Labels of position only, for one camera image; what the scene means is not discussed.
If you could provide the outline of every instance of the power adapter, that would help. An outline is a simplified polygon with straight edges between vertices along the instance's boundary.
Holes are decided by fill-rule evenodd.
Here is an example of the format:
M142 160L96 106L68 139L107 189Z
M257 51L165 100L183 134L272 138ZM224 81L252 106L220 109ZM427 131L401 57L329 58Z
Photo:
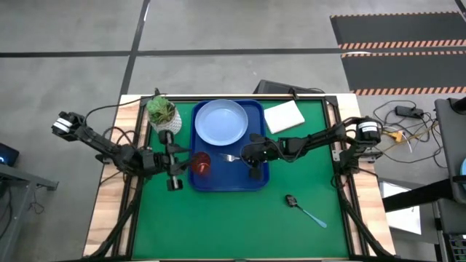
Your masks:
M424 110L419 108L410 108L408 106L396 106L395 107L395 114L397 116L403 117L411 117L415 119L422 119L422 115L424 114Z

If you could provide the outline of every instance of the succulent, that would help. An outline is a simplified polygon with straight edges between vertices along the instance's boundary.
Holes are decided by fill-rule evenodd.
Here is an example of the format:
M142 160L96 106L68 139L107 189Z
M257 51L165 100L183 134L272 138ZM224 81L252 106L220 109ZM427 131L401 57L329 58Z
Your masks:
M147 102L146 108L149 120L155 124L168 123L175 116L175 105L160 96Z

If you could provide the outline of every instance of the white pot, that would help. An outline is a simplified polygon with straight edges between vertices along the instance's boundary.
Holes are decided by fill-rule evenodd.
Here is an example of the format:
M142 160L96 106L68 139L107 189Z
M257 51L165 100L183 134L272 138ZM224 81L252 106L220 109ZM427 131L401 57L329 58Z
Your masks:
M176 135L178 132L180 132L181 129L181 116L180 113L178 112L178 109L175 108L175 116L168 122L164 124L155 124L151 123L151 126L155 129L155 131L160 132L162 130L169 130L173 132L174 135Z

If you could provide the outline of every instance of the concrete floor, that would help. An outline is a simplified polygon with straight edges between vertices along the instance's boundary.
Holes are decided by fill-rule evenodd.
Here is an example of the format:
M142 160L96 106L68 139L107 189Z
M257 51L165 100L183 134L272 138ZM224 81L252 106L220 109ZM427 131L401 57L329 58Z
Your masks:
M130 50L142 2L2 0L0 52ZM450 10L458 10L454 0L152 0L139 50L336 47L329 15ZM0 58L0 141L21 152L18 168L60 181L56 192L38 191L46 210L29 215L14 261L81 256L102 165L93 150L55 137L50 126L60 111L85 114L116 103L126 65L126 57ZM338 55L254 55L139 57L129 93L150 94L154 87L178 94L251 93L260 79L349 92ZM431 111L436 98L446 97L461 95L358 101L361 113L371 115L391 99L410 99ZM102 132L112 125L114 113L99 111L89 123ZM434 150L430 141L413 154L402 146L392 154L416 159ZM376 171L415 183L446 177L432 160L394 164L381 158ZM435 259L424 244L395 239L395 246L404 258Z

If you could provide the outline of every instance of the blue tray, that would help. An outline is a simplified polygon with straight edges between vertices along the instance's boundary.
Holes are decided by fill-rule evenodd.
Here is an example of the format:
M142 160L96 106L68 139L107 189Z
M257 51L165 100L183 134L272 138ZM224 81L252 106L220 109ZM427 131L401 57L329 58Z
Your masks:
M250 143L249 134L265 136L264 109L255 100L235 100L248 115L248 129L237 142L228 146L212 146L197 134L194 120L197 112L208 101L199 102L192 109L191 120L191 156L197 152L205 152L210 156L210 174L197 175L189 169L189 183L198 191L257 191L269 182L269 164L262 164L262 179L249 178L249 167L241 160L225 162L220 154L239 156L241 148Z

